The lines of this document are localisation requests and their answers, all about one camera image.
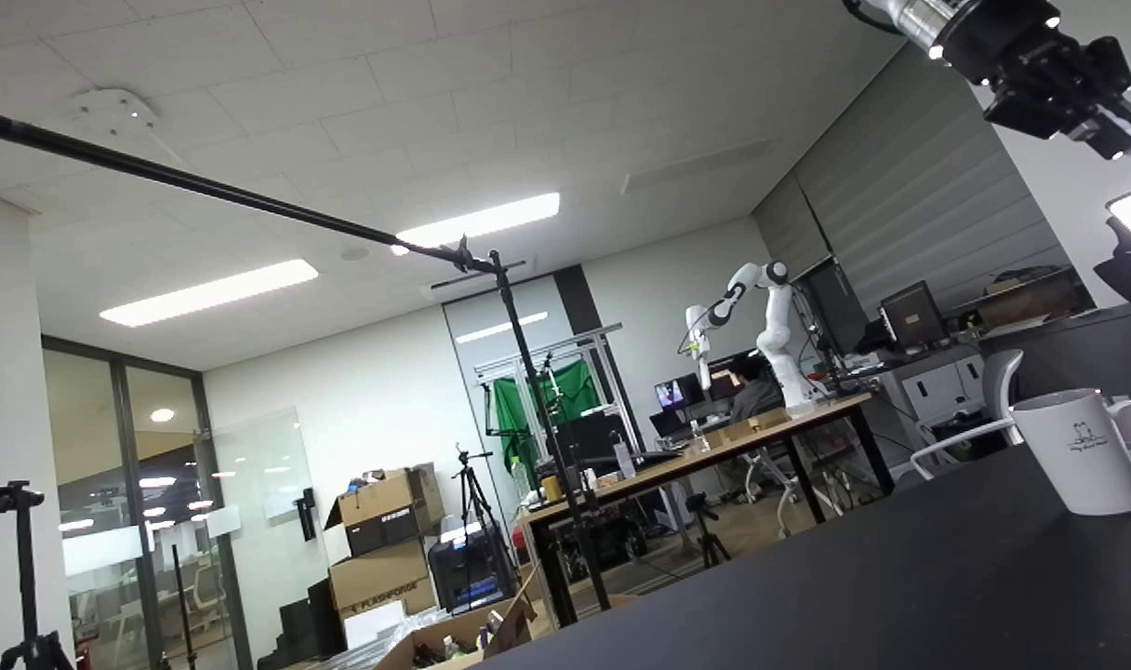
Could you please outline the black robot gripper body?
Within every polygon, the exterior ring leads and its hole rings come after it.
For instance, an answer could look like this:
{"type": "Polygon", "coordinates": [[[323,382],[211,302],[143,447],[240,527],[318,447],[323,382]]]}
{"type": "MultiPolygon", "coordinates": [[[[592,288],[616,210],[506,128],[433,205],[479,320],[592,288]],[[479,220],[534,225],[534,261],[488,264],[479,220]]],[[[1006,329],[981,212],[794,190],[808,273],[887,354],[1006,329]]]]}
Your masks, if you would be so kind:
{"type": "Polygon", "coordinates": [[[993,102],[996,128],[1131,152],[1131,67],[1115,36],[1077,41],[1050,0],[972,0],[940,32],[940,57],[993,102]]]}

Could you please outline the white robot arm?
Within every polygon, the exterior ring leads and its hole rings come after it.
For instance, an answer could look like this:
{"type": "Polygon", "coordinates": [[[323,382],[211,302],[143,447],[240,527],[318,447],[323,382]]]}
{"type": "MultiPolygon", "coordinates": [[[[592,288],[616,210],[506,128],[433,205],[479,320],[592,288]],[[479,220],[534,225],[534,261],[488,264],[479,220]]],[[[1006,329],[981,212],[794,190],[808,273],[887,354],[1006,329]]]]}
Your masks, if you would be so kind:
{"type": "Polygon", "coordinates": [[[1131,67],[1115,36],[1077,41],[1053,0],[840,0],[989,93],[996,128],[1131,155],[1131,67]]]}

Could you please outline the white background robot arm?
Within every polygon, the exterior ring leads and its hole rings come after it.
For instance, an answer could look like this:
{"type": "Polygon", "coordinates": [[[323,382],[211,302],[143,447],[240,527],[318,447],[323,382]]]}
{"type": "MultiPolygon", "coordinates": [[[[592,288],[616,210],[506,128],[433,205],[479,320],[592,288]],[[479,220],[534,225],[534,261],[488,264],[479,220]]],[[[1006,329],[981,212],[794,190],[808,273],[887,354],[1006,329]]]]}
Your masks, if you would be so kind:
{"type": "Polygon", "coordinates": [[[784,410],[808,410],[816,403],[812,379],[802,374],[794,339],[794,281],[782,261],[741,264],[716,302],[695,302],[683,314],[683,354],[695,366],[701,387],[712,387],[712,335],[737,320],[741,307],[757,302],[758,320],[751,331],[751,354],[766,360],[784,410]]]}

